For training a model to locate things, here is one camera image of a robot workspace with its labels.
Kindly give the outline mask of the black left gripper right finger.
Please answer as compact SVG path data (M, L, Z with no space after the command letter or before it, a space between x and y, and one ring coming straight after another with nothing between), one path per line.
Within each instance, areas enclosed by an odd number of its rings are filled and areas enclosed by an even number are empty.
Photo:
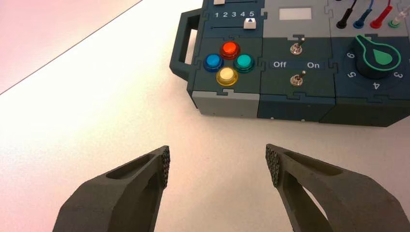
M372 178L267 144L265 159L295 232L407 232L397 198Z

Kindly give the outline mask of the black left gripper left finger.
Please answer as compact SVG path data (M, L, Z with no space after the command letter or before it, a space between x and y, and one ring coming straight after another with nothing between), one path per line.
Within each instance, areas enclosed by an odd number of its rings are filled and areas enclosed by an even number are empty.
M60 208L53 231L154 231L169 169L164 145L84 182Z

